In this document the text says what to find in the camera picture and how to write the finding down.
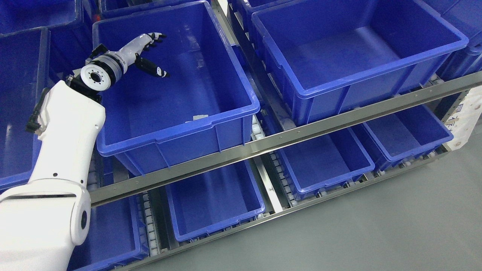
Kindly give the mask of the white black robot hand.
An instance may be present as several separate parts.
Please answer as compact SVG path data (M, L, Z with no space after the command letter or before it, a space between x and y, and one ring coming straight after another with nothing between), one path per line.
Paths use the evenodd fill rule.
M149 75L160 78L170 77L170 74L157 64L141 57L143 51L148 51L150 48L157 46L165 38L167 36L160 32L144 33L129 41L118 51L115 51L113 54L121 63L122 75L127 72L130 65L134 64L138 69Z

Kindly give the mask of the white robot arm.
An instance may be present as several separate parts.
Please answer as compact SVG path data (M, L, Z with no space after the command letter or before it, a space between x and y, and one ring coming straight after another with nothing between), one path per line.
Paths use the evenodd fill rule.
M34 170L1 194L2 271L65 271L89 233L87 179L105 108L64 80L44 89L39 104Z

